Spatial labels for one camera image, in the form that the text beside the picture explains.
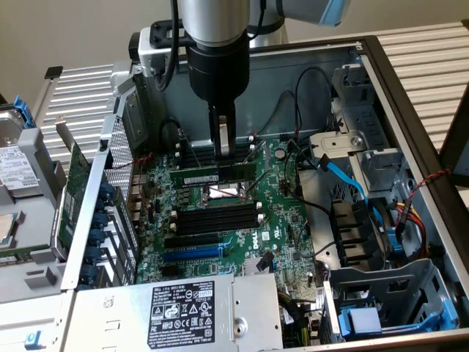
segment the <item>yellow wire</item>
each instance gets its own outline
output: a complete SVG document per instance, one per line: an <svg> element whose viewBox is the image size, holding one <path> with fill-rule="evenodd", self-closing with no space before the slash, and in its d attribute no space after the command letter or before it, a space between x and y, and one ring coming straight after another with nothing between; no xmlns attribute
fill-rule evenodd
<svg viewBox="0 0 469 352"><path fill-rule="evenodd" d="M405 204L404 203L396 203L399 207L405 207ZM422 221L422 218L420 217L420 215L417 213L417 210L414 209L414 207L411 207L410 210L412 211L412 213L417 216L418 220Z"/></svg>

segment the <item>motherboard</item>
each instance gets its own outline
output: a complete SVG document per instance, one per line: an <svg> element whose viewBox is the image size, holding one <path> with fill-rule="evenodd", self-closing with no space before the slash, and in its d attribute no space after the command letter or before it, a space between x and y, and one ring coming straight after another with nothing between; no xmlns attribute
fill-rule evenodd
<svg viewBox="0 0 469 352"><path fill-rule="evenodd" d="M311 279L309 282L308 280L311 273L314 273L314 262L311 259L303 259L295 249L294 242L306 222L305 205L292 197L286 197L281 186L284 182L286 150L286 142L271 139L263 142L262 147L259 146L254 151L250 162L256 165L258 179L254 182L258 183L252 188L253 191L243 198L220 197L209 201L204 199L203 187L173 188L170 176L173 161L169 155L158 159L153 167L150 166L147 178L154 180L155 186L151 190L144 190L149 194L144 202L155 205L155 218L150 221L148 214L141 218L139 234L143 251L139 261L137 283L230 273L235 276L254 274L258 271L256 264L270 252L273 254L273 272L278 288L287 291L293 298L313 300L314 283L311 284ZM278 158L279 151L283 153L283 158ZM294 160L291 158L287 164L287 175L294 174ZM291 183L294 184L294 177L291 178ZM233 188L218 190L216 186L209 187L209 194L214 197L229 196L230 192L235 194ZM256 205L263 220L254 228L218 233L219 243L224 247L223 257L165 263L164 256L168 252L165 241L168 243L172 238L178 241L178 238L182 237L171 231L174 209L225 208L229 211L229 206L242 204ZM303 232L302 236L301 251L311 253L309 232ZM169 274L164 269L168 265L173 269Z"/></svg>

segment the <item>black ram slot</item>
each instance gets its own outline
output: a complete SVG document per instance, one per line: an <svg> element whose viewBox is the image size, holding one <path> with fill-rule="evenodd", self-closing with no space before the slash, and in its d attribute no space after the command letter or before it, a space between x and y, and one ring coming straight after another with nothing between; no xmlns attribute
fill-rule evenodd
<svg viewBox="0 0 469 352"><path fill-rule="evenodd" d="M182 211L177 216L178 235L241 230L258 226L254 204Z"/></svg>
<svg viewBox="0 0 469 352"><path fill-rule="evenodd" d="M217 235L167 238L164 240L164 248L207 246L210 244L218 244Z"/></svg>
<svg viewBox="0 0 469 352"><path fill-rule="evenodd" d="M201 166L215 165L215 153L213 152L213 148L196 148L194 149L194 152ZM238 145L236 146L234 162L242 163L248 155L249 145ZM193 157L193 153L190 150L184 150L181 155L180 168L190 169L198 167L199 164L197 163L197 160Z"/></svg>

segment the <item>warning label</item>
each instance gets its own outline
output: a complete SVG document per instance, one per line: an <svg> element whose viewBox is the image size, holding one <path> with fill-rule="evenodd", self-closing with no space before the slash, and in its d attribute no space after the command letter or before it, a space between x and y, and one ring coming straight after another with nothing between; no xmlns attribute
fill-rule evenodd
<svg viewBox="0 0 469 352"><path fill-rule="evenodd" d="M39 185L28 159L18 147L0 148L0 180L10 191Z"/></svg>
<svg viewBox="0 0 469 352"><path fill-rule="evenodd" d="M215 342L215 282L153 288L151 349Z"/></svg>

